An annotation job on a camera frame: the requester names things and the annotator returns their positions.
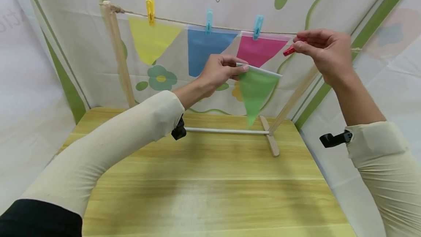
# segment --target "white rod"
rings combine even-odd
[[[230,133],[230,134],[259,134],[268,135],[269,131],[254,131],[254,130],[235,130],[235,129],[211,129],[211,128],[196,128],[185,127],[186,131],[190,132],[211,132],[211,133]]]
[[[243,66],[243,65],[244,65],[244,63],[236,63],[236,66],[237,67],[238,66]],[[265,74],[271,74],[273,76],[277,76],[278,78],[281,78],[282,77],[282,75],[280,75],[280,74],[276,74],[276,73],[271,72],[271,71],[263,70],[261,68],[257,68],[257,67],[251,66],[251,65],[249,65],[249,70],[260,71],[260,72],[265,73]]]

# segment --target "string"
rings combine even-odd
[[[100,3],[101,6],[108,6],[110,7],[111,11],[114,11],[115,13],[130,13],[130,14],[134,14],[134,15],[139,15],[142,17],[148,17],[148,15],[144,14],[144,13],[138,13],[138,12],[134,12],[131,10],[125,10],[124,8],[114,5],[113,3],[109,2],[109,1],[104,1]],[[186,22],[186,21],[180,21],[180,20],[173,20],[170,18],[159,18],[157,16],[155,16],[155,19],[157,20],[165,20],[165,21],[171,21],[171,22],[176,22],[176,23],[181,23],[181,24],[186,24],[186,25],[195,25],[195,26],[200,26],[200,27],[206,27],[203,24],[197,24],[197,23],[192,23],[192,22]],[[228,30],[233,30],[233,31],[247,31],[244,29],[233,29],[231,27],[216,27],[216,26],[212,26],[216,29],[228,29]],[[297,33],[291,33],[291,32],[272,32],[272,31],[261,31],[261,33],[266,33],[266,34],[288,34],[288,35],[296,35]],[[359,52],[363,49],[361,48],[352,48],[351,51],[352,52]]]

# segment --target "blue clothespin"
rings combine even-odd
[[[213,13],[210,8],[208,8],[208,11],[206,12],[206,34],[211,34],[212,29],[212,19],[213,19]]]
[[[262,30],[263,20],[264,20],[264,16],[262,16],[262,15],[256,16],[256,20],[254,22],[253,40],[257,40],[257,38],[260,35],[260,31]]]

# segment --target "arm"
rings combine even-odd
[[[299,41],[305,38],[308,44]],[[313,57],[336,93],[353,137],[349,157],[371,192],[387,236],[421,236],[421,172],[399,128],[387,122],[352,68],[350,38],[329,30],[302,31],[297,52]]]
[[[1,236],[81,236],[81,218],[98,179],[120,160],[167,135],[185,109],[247,70],[232,56],[211,55],[193,82],[163,91],[75,141],[0,217]]]

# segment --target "wooden stand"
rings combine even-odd
[[[114,6],[111,4],[110,1],[104,1],[101,4],[103,15],[105,18],[105,22],[107,25],[108,32],[110,33],[111,42],[113,43],[113,48],[115,52],[115,57],[118,64],[119,74],[122,79],[122,85],[124,89],[124,93],[127,98],[127,102],[129,107],[133,107],[136,105],[133,95],[133,89],[130,82],[130,76],[128,73],[127,63],[124,56],[124,50],[122,47],[122,40],[120,36],[120,30],[117,23],[116,12],[113,9],[121,10],[120,7]],[[302,94],[304,94],[305,90],[310,86],[310,84],[315,79],[316,75],[319,73],[316,66],[313,66],[311,70],[308,72],[305,79],[301,82],[299,87],[295,90],[291,98],[282,108],[281,112],[276,117],[274,123],[269,126],[268,121],[265,117],[259,116],[260,121],[262,123],[264,131],[246,131],[246,130],[234,130],[234,129],[209,129],[209,128],[192,128],[186,127],[186,131],[188,132],[218,132],[218,133],[238,133],[238,134],[260,134],[265,135],[268,138],[270,149],[272,152],[272,156],[277,157],[279,156],[279,149],[276,144],[276,141],[273,137],[274,132],[276,131],[277,127],[282,123],[297,101],[300,99]]]

